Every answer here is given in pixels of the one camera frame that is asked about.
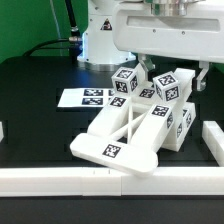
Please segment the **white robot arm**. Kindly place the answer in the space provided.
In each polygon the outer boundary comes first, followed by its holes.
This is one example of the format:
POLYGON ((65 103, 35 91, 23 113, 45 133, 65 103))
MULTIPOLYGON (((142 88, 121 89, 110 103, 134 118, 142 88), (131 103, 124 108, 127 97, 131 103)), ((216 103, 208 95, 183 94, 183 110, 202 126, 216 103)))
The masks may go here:
POLYGON ((194 60, 205 88, 212 63, 224 63, 224 0, 88 0, 81 66, 114 71, 138 60, 153 69, 152 56, 194 60))

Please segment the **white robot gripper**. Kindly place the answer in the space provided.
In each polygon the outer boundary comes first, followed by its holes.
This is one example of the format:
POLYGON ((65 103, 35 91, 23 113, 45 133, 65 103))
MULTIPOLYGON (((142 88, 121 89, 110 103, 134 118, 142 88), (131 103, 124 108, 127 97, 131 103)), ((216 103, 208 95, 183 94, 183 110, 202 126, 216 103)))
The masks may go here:
POLYGON ((140 53, 146 78, 155 70, 150 55, 200 61, 196 90, 203 91, 209 62, 224 63, 224 0, 123 0, 112 32, 118 49, 140 53))

